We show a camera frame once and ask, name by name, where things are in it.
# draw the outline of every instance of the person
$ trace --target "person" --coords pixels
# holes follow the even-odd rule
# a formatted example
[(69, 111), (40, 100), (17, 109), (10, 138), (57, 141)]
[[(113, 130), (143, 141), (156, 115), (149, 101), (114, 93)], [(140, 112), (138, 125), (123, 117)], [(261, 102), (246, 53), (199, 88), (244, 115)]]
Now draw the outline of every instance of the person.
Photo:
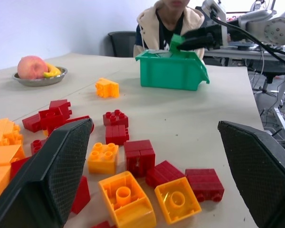
[[(190, 0), (159, 0), (138, 18), (133, 55), (136, 57), (146, 49), (169, 50), (173, 34), (183, 35), (198, 29), (204, 15), (188, 7)], [(204, 49), (195, 50), (203, 59)]]

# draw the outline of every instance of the beige jacket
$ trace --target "beige jacket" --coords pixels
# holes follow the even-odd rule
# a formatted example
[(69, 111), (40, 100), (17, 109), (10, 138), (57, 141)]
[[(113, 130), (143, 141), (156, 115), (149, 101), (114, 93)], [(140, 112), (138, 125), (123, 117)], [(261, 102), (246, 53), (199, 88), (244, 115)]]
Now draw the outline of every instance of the beige jacket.
[[(156, 9), (162, 6), (163, 2), (161, 0), (157, 1), (155, 5), (144, 12), (142, 12), (138, 18), (137, 22), (141, 27), (142, 41), (144, 41), (149, 49), (158, 50), (159, 45), (159, 21), (156, 16)], [(181, 35), (185, 34), (189, 30), (198, 29), (204, 22), (204, 15), (190, 7), (186, 7), (184, 10), (184, 22), (182, 25)], [(134, 45), (133, 55), (136, 57), (138, 54), (144, 51), (144, 47)], [(198, 57), (203, 59), (205, 50), (203, 48), (195, 50)]]

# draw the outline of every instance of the red lego brick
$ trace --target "red lego brick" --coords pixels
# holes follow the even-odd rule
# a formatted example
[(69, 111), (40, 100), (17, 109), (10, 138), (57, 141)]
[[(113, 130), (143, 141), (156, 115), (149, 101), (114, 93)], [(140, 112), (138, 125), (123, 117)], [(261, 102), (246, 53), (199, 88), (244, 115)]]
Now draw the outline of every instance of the red lego brick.
[(156, 188), (158, 185), (185, 177), (185, 175), (171, 165), (168, 161), (156, 165), (153, 169), (147, 171), (146, 183)]
[[(71, 119), (71, 120), (65, 120), (62, 124), (53, 124), (53, 125), (49, 125), (47, 126), (47, 132), (48, 132), (48, 135), (52, 134), (53, 130), (55, 130), (56, 128), (59, 128), (67, 123), (71, 123), (71, 122), (74, 122), (74, 121), (77, 121), (77, 120), (82, 120), (82, 119), (90, 119), (90, 117), (88, 115), (86, 116), (82, 116), (82, 117), (79, 117), (79, 118), (75, 118), (75, 119)], [(91, 129), (91, 133), (93, 132), (94, 130), (94, 124), (92, 126), (92, 129)]]
[(222, 200), (225, 189), (214, 169), (186, 169), (185, 175), (199, 202)]
[(93, 226), (91, 228), (116, 228), (116, 226), (110, 226), (109, 222), (108, 221), (105, 221), (105, 222), (102, 222), (96, 226)]
[(134, 177), (144, 177), (155, 166), (155, 153), (150, 140), (124, 143), (126, 169)]
[(43, 130), (47, 130), (48, 126), (63, 125), (65, 121), (60, 108), (52, 108), (39, 112), (40, 123)]
[(71, 208), (71, 212), (78, 214), (91, 200), (87, 179), (82, 176)]
[(114, 143), (116, 145), (123, 145), (130, 139), (128, 129), (124, 125), (106, 126), (105, 128), (105, 142), (106, 144)]
[(126, 142), (123, 146), (125, 151), (153, 150), (150, 140)]
[(126, 128), (129, 127), (129, 118), (120, 110), (107, 112), (103, 115), (103, 119), (104, 126), (125, 125)]
[(23, 166), (23, 164), (30, 159), (30, 157), (27, 157), (25, 159), (21, 159), (18, 161), (14, 161), (10, 164), (10, 180), (16, 176), (17, 172), (20, 170), (20, 168)]
[(69, 119), (72, 114), (72, 110), (69, 110), (69, 107), (71, 107), (71, 103), (67, 100), (51, 101), (49, 104), (49, 109), (60, 108), (65, 120)]
[(35, 133), (42, 130), (39, 114), (23, 119), (22, 123), (24, 128), (31, 132)]
[(32, 153), (32, 155), (34, 155), (35, 153), (38, 153), (40, 151), (40, 149), (42, 148), (42, 146), (46, 143), (46, 139), (44, 140), (35, 140), (34, 142), (32, 142), (30, 144), (30, 151)]

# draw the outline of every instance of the banana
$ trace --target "banana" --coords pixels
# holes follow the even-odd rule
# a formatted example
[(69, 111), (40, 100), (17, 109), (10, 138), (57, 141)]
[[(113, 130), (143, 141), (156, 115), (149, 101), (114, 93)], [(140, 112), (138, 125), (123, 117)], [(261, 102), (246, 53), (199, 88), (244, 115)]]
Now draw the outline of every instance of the banana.
[(49, 63), (46, 63), (47, 64), (47, 67), (48, 67), (48, 72), (44, 72), (43, 73), (43, 76), (44, 77), (55, 77), (55, 76), (58, 76), (61, 74), (61, 71), (53, 66), (52, 64), (49, 64)]

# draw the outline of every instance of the green plastic bin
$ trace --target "green plastic bin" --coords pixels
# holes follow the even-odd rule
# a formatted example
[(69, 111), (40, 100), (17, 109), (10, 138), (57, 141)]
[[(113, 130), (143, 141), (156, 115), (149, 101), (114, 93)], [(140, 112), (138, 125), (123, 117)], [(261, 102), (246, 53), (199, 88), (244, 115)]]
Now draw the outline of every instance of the green plastic bin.
[(136, 58), (141, 65), (141, 86), (196, 91), (210, 83), (206, 67), (195, 52), (146, 50)]

